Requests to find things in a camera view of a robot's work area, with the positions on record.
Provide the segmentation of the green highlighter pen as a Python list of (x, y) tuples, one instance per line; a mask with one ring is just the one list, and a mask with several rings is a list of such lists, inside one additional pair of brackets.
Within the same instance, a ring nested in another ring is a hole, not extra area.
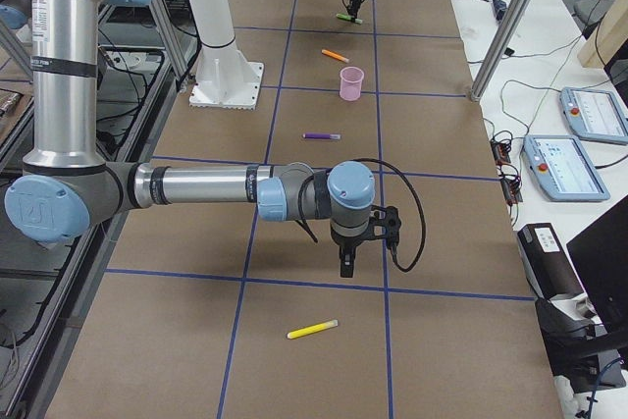
[(363, 20), (359, 19), (357, 17), (353, 17), (352, 15), (348, 15), (348, 14), (342, 14), (342, 13), (338, 13), (336, 14), (336, 18), (340, 21), (343, 22), (348, 22), (348, 23), (352, 23), (352, 24), (357, 24), (357, 25), (362, 25), (363, 24)]

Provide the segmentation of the yellow highlighter pen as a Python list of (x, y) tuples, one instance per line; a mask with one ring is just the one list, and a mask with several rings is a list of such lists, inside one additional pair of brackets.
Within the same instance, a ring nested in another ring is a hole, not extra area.
[(318, 324), (302, 327), (302, 328), (288, 332), (287, 339), (296, 340), (303, 337), (311, 336), (314, 334), (318, 334), (318, 333), (336, 328), (338, 325), (339, 325), (339, 321), (337, 319), (333, 319), (333, 320), (321, 322)]

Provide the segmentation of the orange highlighter pen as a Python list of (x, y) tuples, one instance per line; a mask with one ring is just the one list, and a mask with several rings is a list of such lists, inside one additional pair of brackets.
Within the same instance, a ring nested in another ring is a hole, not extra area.
[(334, 51), (328, 50), (328, 49), (322, 49), (322, 50), (321, 50), (321, 53), (322, 53), (323, 55), (325, 55), (325, 56), (327, 56), (327, 57), (330, 57), (330, 58), (333, 58), (333, 59), (335, 59), (335, 60), (337, 60), (337, 61), (341, 61), (341, 62), (344, 62), (344, 63), (348, 63), (348, 62), (349, 62), (349, 59), (348, 59), (348, 58), (346, 58), (346, 57), (342, 56), (342, 55), (341, 55), (341, 54), (339, 54), (339, 53), (336, 53), (336, 52), (334, 52)]

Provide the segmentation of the pink plastic pen holder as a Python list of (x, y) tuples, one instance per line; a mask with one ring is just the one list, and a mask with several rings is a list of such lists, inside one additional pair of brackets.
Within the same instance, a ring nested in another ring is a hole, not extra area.
[(360, 98), (364, 72), (357, 67), (347, 66), (340, 70), (340, 98), (355, 101)]

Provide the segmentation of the purple highlighter pen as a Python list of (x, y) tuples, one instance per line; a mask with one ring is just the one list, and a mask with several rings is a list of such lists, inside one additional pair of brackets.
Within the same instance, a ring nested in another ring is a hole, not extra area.
[(306, 132), (302, 135), (302, 138), (309, 140), (340, 140), (341, 135), (338, 133)]

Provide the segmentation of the small circuit board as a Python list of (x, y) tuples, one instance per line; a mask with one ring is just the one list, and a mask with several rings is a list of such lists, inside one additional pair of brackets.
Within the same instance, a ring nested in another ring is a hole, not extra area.
[(511, 163), (509, 156), (511, 145), (508, 142), (491, 140), (490, 145), (497, 166)]

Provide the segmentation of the black box with label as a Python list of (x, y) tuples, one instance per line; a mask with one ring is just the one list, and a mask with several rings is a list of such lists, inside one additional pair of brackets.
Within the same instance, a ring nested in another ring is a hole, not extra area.
[(528, 224), (517, 232), (526, 278), (545, 300), (567, 300), (584, 291), (551, 223)]

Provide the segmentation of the near blue teach pendant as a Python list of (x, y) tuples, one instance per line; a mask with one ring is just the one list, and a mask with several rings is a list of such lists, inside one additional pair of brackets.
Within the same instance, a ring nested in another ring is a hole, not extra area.
[(610, 198), (598, 171), (575, 135), (527, 135), (523, 153), (543, 193), (555, 202)]

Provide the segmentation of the blue teach pendant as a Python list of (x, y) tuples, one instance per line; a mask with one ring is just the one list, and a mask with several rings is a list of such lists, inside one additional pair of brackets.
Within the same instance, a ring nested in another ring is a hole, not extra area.
[(559, 102), (567, 124), (578, 137), (627, 144), (627, 118), (612, 92), (565, 87), (560, 91)]
[(543, 193), (555, 202), (610, 198), (598, 171), (575, 135), (527, 135), (523, 153)]

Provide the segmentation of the black computer monitor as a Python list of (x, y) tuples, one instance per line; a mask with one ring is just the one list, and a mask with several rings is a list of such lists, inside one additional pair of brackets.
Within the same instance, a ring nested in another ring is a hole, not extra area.
[(571, 261), (599, 317), (611, 331), (627, 329), (627, 198), (567, 243)]

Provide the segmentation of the wooden board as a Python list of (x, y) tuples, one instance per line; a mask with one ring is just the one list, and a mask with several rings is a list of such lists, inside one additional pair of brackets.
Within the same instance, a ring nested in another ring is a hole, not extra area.
[(584, 68), (602, 69), (627, 41), (627, 0), (614, 0), (577, 57)]

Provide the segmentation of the far blue teach pendant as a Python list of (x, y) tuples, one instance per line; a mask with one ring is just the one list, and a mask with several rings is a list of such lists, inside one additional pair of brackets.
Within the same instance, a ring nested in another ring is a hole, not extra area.
[(627, 144), (627, 118), (612, 92), (565, 87), (560, 91), (559, 102), (567, 124), (578, 137)]

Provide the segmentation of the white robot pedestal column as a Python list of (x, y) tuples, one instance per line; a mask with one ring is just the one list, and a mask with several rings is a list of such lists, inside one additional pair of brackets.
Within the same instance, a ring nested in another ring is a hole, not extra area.
[(201, 43), (190, 105), (253, 110), (264, 65), (247, 61), (239, 50), (229, 1), (188, 2)]

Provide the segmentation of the aluminium frame post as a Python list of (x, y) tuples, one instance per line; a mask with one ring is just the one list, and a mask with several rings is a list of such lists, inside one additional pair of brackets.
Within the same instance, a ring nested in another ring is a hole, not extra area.
[(479, 102), (481, 100), (529, 2), (530, 0), (510, 1), (504, 18), (497, 28), (494, 39), (471, 86), (469, 97), (472, 101)]

